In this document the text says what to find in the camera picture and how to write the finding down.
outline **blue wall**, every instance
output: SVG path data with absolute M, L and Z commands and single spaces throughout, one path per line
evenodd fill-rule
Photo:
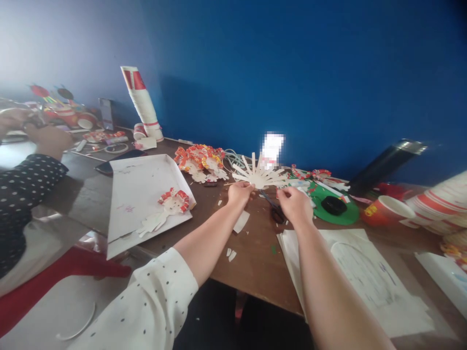
M 170 137 L 258 150 L 350 178 L 400 138 L 432 147 L 396 174 L 466 169 L 467 16 L 449 1 L 141 0 Z
M 257 151 L 286 135 L 285 164 L 351 178 L 400 138 L 431 149 L 394 178 L 434 184 L 466 168 L 463 1 L 6 0 L 0 96 L 64 84 L 138 116 L 135 65 L 168 137 Z
M 143 70 L 154 89 L 158 81 L 151 44 L 138 1 L 3 0 L 0 8 L 0 96 L 34 101 L 27 85 L 48 90 L 64 84 L 77 102 L 98 107 L 116 101 L 116 115 L 139 120 L 121 65 Z

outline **black thermos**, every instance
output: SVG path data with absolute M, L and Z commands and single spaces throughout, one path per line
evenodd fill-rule
M 363 196 L 371 191 L 383 178 L 395 172 L 409 159 L 422 154 L 427 147 L 421 142 L 402 139 L 388 147 L 365 169 L 355 176 L 350 185 L 349 194 Z

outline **red chair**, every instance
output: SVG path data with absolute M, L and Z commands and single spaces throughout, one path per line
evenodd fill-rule
M 129 266 L 107 261 L 103 254 L 74 246 L 37 276 L 0 298 L 0 338 L 65 277 L 128 277 L 130 273 Z

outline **paper plate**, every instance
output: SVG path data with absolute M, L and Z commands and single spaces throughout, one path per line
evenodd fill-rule
M 347 210 L 341 215 L 336 216 L 324 210 L 321 206 L 321 201 L 328 196 L 338 196 L 319 185 L 316 187 L 316 190 L 310 194 L 310 196 L 313 199 L 313 202 L 316 204 L 316 208 L 313 209 L 314 214 L 324 221 L 337 225 L 351 225 L 355 223 L 360 217 L 360 210 L 350 197 L 350 203 L 347 203 Z

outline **polka dot sleeve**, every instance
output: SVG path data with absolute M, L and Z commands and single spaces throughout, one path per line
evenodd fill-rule
M 171 248 L 135 270 L 128 287 L 70 349 L 172 349 L 198 284 Z
M 20 165 L 0 176 L 3 212 L 30 210 L 37 206 L 67 171 L 65 165 L 50 156 L 29 155 Z
M 58 160 L 30 155 L 20 165 L 0 174 L 0 279 L 26 250 L 24 227 L 37 206 L 68 171 Z

